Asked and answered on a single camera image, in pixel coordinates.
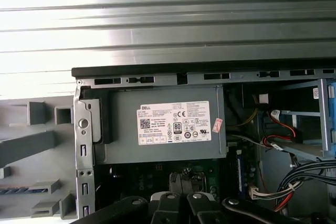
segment qr code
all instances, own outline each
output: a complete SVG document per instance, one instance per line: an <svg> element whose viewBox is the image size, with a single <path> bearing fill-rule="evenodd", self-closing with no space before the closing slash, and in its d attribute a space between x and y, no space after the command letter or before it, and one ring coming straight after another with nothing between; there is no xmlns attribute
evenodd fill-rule
<svg viewBox="0 0 336 224"><path fill-rule="evenodd" d="M150 119L140 119L140 128L141 129L150 129L151 120Z"/></svg>

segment corrugated metal surface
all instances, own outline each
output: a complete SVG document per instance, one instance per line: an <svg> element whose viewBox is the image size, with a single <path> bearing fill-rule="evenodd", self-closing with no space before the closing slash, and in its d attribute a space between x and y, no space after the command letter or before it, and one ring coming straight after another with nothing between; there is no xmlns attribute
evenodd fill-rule
<svg viewBox="0 0 336 224"><path fill-rule="evenodd" d="M72 67L332 57L335 18L335 0L0 0L0 99L71 94Z"/></svg>

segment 80 plus logo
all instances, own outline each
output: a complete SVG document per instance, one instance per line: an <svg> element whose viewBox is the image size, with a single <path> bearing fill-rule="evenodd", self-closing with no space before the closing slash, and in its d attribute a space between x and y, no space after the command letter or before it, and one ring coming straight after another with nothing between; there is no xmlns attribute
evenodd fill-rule
<svg viewBox="0 0 336 224"><path fill-rule="evenodd" d="M182 134L182 123L173 123L174 134Z"/></svg>

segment white connector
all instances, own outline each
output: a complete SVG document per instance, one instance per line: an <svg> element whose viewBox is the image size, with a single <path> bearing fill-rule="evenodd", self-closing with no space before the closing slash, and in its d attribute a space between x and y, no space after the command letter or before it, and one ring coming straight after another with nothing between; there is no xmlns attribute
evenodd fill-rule
<svg viewBox="0 0 336 224"><path fill-rule="evenodd" d="M252 200L258 199L258 197L255 196L255 192L259 192L259 188L254 185L250 185L248 187L248 194Z"/></svg>

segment power supply label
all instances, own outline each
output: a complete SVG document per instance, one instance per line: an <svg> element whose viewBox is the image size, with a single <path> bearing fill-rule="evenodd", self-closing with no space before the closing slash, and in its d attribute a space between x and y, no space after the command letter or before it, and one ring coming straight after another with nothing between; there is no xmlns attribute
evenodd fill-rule
<svg viewBox="0 0 336 224"><path fill-rule="evenodd" d="M141 105L137 119L139 145L211 140L208 101Z"/></svg>

